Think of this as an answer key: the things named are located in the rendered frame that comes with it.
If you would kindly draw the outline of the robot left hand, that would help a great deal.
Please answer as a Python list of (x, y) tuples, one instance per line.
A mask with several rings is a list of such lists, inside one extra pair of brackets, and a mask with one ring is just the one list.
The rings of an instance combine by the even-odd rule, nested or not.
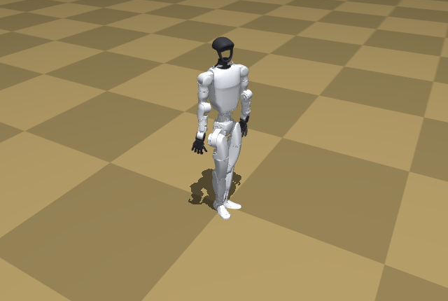
[[(242, 136), (241, 137), (243, 137), (243, 136), (246, 136), (247, 135), (247, 122), (249, 121), (249, 115), (246, 117), (246, 120), (244, 121), (244, 120), (242, 120), (241, 119), (241, 117), (240, 117), (240, 122), (239, 122), (239, 124), (240, 124), (240, 127), (241, 127), (241, 133), (242, 133)], [(244, 134), (245, 133), (245, 134)]]

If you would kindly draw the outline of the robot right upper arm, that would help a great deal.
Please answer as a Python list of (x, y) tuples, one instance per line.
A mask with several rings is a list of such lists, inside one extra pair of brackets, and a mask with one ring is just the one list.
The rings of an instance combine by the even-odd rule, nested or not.
[(207, 71), (204, 73), (201, 73), (197, 77), (197, 83), (198, 83), (198, 105), (203, 105), (204, 107), (204, 113), (209, 113), (211, 111), (211, 105), (210, 103), (207, 103), (207, 99), (209, 96), (209, 86), (212, 84), (213, 80), (213, 73), (211, 71)]

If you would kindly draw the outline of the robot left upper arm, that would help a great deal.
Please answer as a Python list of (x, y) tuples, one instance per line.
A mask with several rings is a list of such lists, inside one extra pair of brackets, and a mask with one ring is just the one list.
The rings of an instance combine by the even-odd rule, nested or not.
[(248, 101), (250, 98), (252, 98), (253, 94), (250, 90), (247, 89), (247, 86), (249, 84), (248, 82), (248, 74), (249, 69), (241, 64), (236, 64), (240, 71), (241, 71), (241, 81), (240, 81), (240, 98), (243, 101)]

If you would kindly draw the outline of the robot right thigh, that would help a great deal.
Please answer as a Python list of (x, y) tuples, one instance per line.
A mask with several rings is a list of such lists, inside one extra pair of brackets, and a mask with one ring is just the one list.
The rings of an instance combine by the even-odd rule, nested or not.
[(208, 145), (214, 147), (213, 159), (215, 162), (215, 169), (217, 179), (226, 178), (228, 170), (228, 156), (229, 148), (228, 141), (225, 135), (222, 133), (222, 129), (215, 129), (213, 133), (208, 136)]

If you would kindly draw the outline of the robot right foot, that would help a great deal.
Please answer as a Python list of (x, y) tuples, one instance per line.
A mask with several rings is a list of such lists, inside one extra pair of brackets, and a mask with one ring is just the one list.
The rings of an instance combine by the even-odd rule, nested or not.
[(230, 219), (230, 213), (228, 212), (228, 210), (225, 208), (224, 205), (221, 205), (219, 203), (219, 206), (216, 205), (216, 200), (213, 202), (213, 207), (217, 210), (219, 216), (225, 220)]

